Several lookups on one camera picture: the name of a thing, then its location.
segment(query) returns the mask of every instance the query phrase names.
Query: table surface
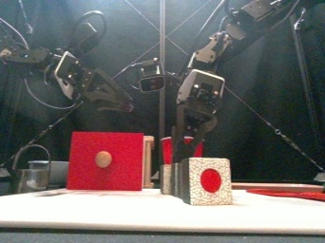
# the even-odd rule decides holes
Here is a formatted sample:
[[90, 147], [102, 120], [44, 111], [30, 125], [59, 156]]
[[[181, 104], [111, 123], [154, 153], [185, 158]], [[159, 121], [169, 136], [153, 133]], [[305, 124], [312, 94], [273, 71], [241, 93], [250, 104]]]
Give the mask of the table surface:
[[234, 204], [191, 206], [158, 189], [2, 196], [0, 227], [224, 234], [325, 234], [325, 202], [233, 190]]

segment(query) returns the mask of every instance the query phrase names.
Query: metal cup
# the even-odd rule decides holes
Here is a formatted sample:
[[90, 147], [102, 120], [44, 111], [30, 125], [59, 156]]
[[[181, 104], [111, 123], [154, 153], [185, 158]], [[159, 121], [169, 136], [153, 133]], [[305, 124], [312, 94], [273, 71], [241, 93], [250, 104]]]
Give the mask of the metal cup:
[[[20, 155], [31, 147], [42, 148], [46, 151], [50, 163], [48, 169], [16, 169]], [[23, 194], [47, 190], [50, 183], [50, 172], [51, 157], [47, 149], [38, 144], [27, 145], [26, 147], [23, 147], [15, 156], [15, 161], [12, 164], [11, 194]]]

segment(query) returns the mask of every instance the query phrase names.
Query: red circle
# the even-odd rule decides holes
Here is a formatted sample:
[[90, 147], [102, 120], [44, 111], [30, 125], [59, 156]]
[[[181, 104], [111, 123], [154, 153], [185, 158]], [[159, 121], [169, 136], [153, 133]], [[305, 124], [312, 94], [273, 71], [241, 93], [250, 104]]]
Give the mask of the red circle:
[[221, 182], [221, 175], [214, 169], [203, 171], [201, 175], [201, 185], [208, 192], [216, 193], [221, 187]]

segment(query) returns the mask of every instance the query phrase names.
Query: wooden knob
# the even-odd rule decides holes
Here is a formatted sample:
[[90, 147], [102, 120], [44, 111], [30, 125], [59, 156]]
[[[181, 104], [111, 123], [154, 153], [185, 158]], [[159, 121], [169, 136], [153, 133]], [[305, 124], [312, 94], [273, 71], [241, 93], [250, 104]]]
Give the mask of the wooden knob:
[[96, 165], [101, 168], [109, 167], [110, 164], [113, 163], [113, 156], [111, 156], [111, 154], [107, 151], [101, 151], [96, 154], [95, 162], [96, 162]]

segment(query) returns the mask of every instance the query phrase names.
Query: black backdrop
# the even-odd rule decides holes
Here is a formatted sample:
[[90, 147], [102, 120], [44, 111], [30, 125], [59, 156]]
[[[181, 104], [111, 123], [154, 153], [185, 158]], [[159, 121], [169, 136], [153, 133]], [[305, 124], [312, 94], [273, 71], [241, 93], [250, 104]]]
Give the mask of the black backdrop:
[[[131, 63], [165, 56], [165, 69], [179, 72], [187, 61], [194, 37], [220, 1], [167, 0], [162, 23], [161, 1], [135, 0], [30, 0], [23, 1], [27, 21], [34, 33], [27, 34], [18, 1], [0, 1], [0, 17], [22, 32], [31, 47], [55, 50], [68, 45], [71, 29], [78, 18], [91, 10], [101, 10], [107, 19], [109, 31], [83, 62], [101, 67], [134, 98], [131, 113], [98, 112], [84, 103], [68, 118], [38, 142], [43, 144], [54, 160], [68, 160], [72, 131], [142, 132], [155, 136], [154, 173], [159, 168], [159, 93], [143, 94], [133, 89], [137, 76], [121, 70]], [[232, 1], [233, 7], [249, 1]], [[324, 4], [308, 14], [301, 32], [312, 80], [316, 107], [317, 136], [324, 138]], [[203, 31], [198, 46], [209, 42], [218, 31], [222, 12]], [[102, 30], [101, 19], [90, 22]], [[161, 50], [161, 24], [165, 25], [165, 49]], [[54, 123], [67, 110], [42, 105], [28, 94], [20, 73], [0, 65], [0, 159], [7, 161], [18, 149]], [[254, 108], [258, 114], [281, 129], [301, 149], [325, 166], [321, 156], [324, 139], [316, 142], [314, 124], [304, 90], [297, 53], [289, 21], [225, 62], [217, 74], [226, 79], [228, 88]], [[36, 96], [55, 106], [70, 106], [58, 86], [46, 84], [43, 74], [34, 72], [28, 84]], [[178, 86], [171, 81], [166, 93], [165, 135], [175, 121]], [[205, 139], [205, 157], [229, 158], [234, 180], [312, 180], [319, 172], [310, 162], [288, 146], [262, 119], [225, 90], [224, 107], [218, 111], [218, 126]], [[39, 151], [31, 151], [24, 160], [42, 159]]]

